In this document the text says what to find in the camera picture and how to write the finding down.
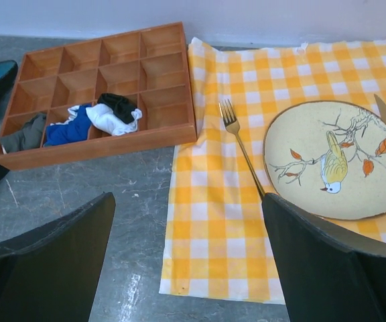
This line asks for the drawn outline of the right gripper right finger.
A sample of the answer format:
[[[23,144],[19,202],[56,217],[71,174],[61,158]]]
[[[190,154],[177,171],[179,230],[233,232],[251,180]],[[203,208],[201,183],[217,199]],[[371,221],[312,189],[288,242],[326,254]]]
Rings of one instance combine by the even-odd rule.
[[[262,210],[291,321],[386,321],[386,243],[274,193]]]

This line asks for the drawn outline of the white underwear black trim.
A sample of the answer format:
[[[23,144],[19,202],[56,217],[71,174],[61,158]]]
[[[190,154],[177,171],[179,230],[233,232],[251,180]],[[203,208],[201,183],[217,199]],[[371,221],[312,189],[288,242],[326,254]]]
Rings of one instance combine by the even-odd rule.
[[[101,94],[96,105],[86,108],[86,114],[97,129],[112,136],[136,132],[143,117],[134,102],[114,93]]]

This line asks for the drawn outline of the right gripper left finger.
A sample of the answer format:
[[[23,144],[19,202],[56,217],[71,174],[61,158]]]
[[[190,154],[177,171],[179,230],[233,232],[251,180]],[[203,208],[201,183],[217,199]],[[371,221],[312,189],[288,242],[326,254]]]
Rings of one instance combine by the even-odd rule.
[[[103,193],[0,242],[0,321],[88,321],[114,214]]]

